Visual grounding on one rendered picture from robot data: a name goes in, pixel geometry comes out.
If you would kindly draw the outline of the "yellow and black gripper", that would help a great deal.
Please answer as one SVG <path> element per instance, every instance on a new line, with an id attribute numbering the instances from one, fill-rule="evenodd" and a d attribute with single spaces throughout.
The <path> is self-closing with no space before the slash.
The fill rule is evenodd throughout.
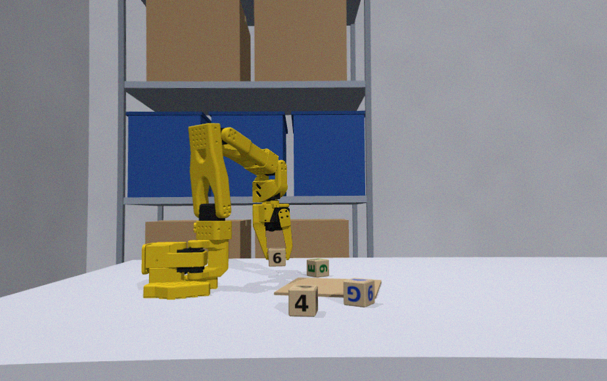
<path id="1" fill-rule="evenodd" d="M 266 260 L 269 260 L 269 254 L 267 253 L 265 231 L 283 231 L 286 245 L 286 260 L 290 259 L 292 233 L 289 206 L 289 204 L 279 204 L 279 201 L 263 202 L 262 204 L 254 204 L 252 206 L 253 228 Z"/>

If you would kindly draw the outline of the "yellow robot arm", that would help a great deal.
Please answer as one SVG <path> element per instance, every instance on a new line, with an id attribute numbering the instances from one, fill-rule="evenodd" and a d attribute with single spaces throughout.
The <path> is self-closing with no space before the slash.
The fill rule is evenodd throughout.
<path id="1" fill-rule="evenodd" d="M 231 198 L 224 156 L 257 175 L 252 182 L 252 202 L 278 201 L 288 189 L 286 162 L 232 127 L 221 128 L 219 123 L 190 126 L 189 141 L 193 209 L 199 217 L 194 223 L 196 240 L 188 241 L 188 248 L 186 242 L 146 246 L 149 284 L 143 287 L 143 298 L 209 296 L 210 289 L 217 289 L 218 277 L 228 270 L 232 221 L 225 220 L 231 214 Z M 270 175 L 275 179 L 269 180 Z M 209 204 L 209 187 L 215 204 Z"/>

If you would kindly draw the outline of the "tan flat mat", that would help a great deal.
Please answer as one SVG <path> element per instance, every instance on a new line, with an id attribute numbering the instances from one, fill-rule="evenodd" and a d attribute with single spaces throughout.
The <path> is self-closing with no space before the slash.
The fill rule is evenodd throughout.
<path id="1" fill-rule="evenodd" d="M 324 279 L 324 278 L 296 278 L 292 280 L 292 282 L 283 286 L 274 292 L 274 295 L 278 296 L 288 296 L 288 290 L 294 284 L 307 284 L 307 285 L 317 285 L 318 286 L 318 297 L 332 297 L 332 298 L 343 298 L 344 297 L 344 289 L 343 289 L 343 281 L 347 279 Z M 374 293 L 375 299 L 377 297 L 381 280 L 374 281 Z"/>

